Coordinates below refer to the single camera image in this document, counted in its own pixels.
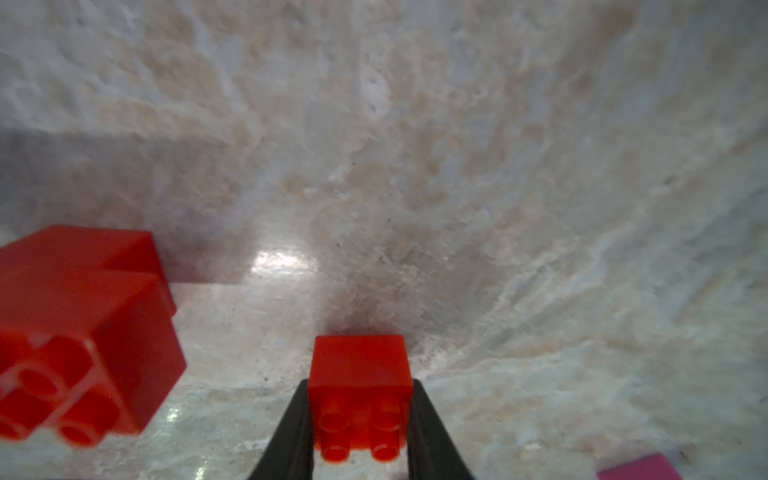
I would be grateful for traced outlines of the red 2x4 lego brick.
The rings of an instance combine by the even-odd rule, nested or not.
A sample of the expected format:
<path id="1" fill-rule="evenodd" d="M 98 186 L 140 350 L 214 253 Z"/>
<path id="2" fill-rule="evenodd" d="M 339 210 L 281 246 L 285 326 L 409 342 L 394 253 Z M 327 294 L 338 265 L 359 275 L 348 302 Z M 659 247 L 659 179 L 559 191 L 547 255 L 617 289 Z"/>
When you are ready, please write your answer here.
<path id="1" fill-rule="evenodd" d="M 1 436 L 137 435 L 186 368 L 146 231 L 54 225 L 1 250 Z"/>

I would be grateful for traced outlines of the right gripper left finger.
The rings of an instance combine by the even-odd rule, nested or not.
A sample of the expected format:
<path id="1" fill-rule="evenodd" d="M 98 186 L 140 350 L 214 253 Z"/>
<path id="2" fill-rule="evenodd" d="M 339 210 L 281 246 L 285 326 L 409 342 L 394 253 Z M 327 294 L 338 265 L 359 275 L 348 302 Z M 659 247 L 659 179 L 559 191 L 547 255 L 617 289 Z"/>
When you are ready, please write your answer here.
<path id="1" fill-rule="evenodd" d="M 314 433 L 307 379 L 296 388 L 249 480 L 311 480 Z"/>

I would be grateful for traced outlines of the red 2x2 lego brick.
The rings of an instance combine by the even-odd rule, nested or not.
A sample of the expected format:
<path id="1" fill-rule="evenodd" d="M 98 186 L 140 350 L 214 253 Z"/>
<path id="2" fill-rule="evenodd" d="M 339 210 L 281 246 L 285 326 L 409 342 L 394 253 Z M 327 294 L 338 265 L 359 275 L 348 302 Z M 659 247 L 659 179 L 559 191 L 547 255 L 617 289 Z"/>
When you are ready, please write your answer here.
<path id="1" fill-rule="evenodd" d="M 318 336 L 308 380 L 316 449 L 336 464 L 354 450 L 382 463 L 397 459 L 413 392 L 403 336 Z"/>

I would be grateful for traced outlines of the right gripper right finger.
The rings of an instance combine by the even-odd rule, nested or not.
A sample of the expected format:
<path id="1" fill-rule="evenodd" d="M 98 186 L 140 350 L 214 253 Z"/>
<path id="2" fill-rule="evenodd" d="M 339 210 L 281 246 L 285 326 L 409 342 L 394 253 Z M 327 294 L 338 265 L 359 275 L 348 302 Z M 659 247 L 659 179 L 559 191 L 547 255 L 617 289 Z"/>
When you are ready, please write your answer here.
<path id="1" fill-rule="evenodd" d="M 422 382 L 414 379 L 413 385 L 407 430 L 408 478 L 473 480 Z"/>

